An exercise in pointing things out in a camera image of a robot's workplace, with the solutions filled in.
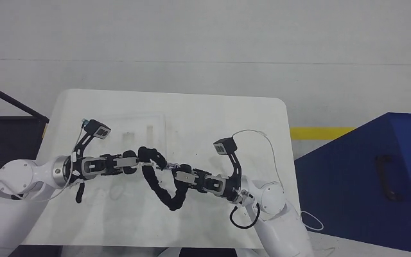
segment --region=black handle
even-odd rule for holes
[[[84,187],[85,187],[84,182],[81,182],[80,186],[78,187],[77,194],[76,194],[76,202],[78,204],[80,204],[82,202]]]
[[[375,158],[375,163],[377,167],[377,174],[380,178],[381,187],[383,188],[384,195],[391,201],[399,202],[402,201],[402,197],[398,193],[394,193],[388,184],[387,177],[385,176],[384,163],[391,162],[391,156],[380,155]]]

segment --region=metal rod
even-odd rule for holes
[[[49,123],[49,118],[41,115],[40,113],[36,112],[32,108],[28,107],[27,105],[24,105],[23,103],[17,101],[16,99],[12,98],[11,96],[5,94],[2,91],[0,91],[0,99],[3,99],[4,101],[16,106],[17,108],[27,112],[28,114],[36,117],[39,120],[42,120],[42,121],[45,121],[46,123]]]

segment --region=camera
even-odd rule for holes
[[[94,136],[100,139],[105,139],[111,132],[108,126],[98,122],[96,120],[89,120],[89,122],[84,127],[84,131],[90,136]]]

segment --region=tape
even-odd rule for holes
[[[334,140],[353,131],[352,127],[298,127],[290,128],[291,140]]]

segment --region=white cable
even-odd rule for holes
[[[17,198],[19,198],[19,199],[21,199],[21,200],[25,200],[25,201],[27,201],[27,202],[47,202],[47,201],[49,201],[49,200],[51,200],[51,199],[54,199],[54,198],[58,197],[58,196],[67,188],[67,186],[69,185],[71,175],[73,174],[73,152],[74,152],[74,149],[76,148],[76,145],[77,145],[77,143],[78,143],[78,140],[80,139],[80,136],[82,135],[82,132],[83,132],[83,126],[82,126],[82,128],[81,128],[81,130],[80,130],[80,133],[78,134],[76,143],[74,144],[74,147],[73,147],[73,149],[71,150],[71,153],[70,153],[71,161],[70,161],[70,174],[69,174],[69,177],[67,178],[67,181],[66,181],[66,184],[64,185],[64,187],[63,187],[56,195],[50,197],[49,199],[45,199],[45,200],[26,199],[26,197],[21,197],[21,196],[18,195],[16,192],[14,192],[6,183],[4,183],[4,181],[1,181],[1,182],[13,193],[13,195],[14,195],[15,197],[17,197]]]
[[[314,251],[317,251],[317,252],[319,252],[319,251],[328,251],[328,250],[331,250],[331,252],[329,252],[327,255],[325,255],[325,257],[328,257],[328,256],[332,255],[333,252],[335,252],[336,249],[337,249],[337,248],[335,248],[335,247],[330,247],[330,248],[327,248],[327,249],[314,249],[314,248],[313,248],[313,250],[314,250]]]
[[[239,133],[245,132],[245,131],[251,131],[251,132],[258,133],[259,135],[263,136],[263,137],[270,143],[271,151],[272,151],[272,158],[273,158],[273,160],[274,160],[275,172],[276,172],[276,174],[277,174],[278,181],[280,182],[281,187],[284,188],[283,182],[281,181],[280,175],[278,174],[277,163],[276,163],[276,161],[275,161],[274,147],[272,146],[270,139],[267,137],[267,135],[266,135],[264,132],[258,131],[258,130],[254,130],[254,129],[243,129],[243,130],[237,131],[237,132],[235,132],[235,133],[232,135],[232,137],[234,137],[236,134],[239,134]]]
[[[321,225],[321,227],[320,227],[319,229],[316,229],[316,228],[314,228],[314,227],[307,226],[306,224],[304,224],[304,226],[308,227],[309,229],[315,230],[315,231],[321,231],[321,230],[324,229],[324,224],[323,224],[316,216],[312,215],[312,214],[309,213],[308,211],[301,211],[301,214],[303,214],[303,213],[306,213],[307,215],[313,217],[313,218],[314,218],[316,221],[318,221],[319,224]]]

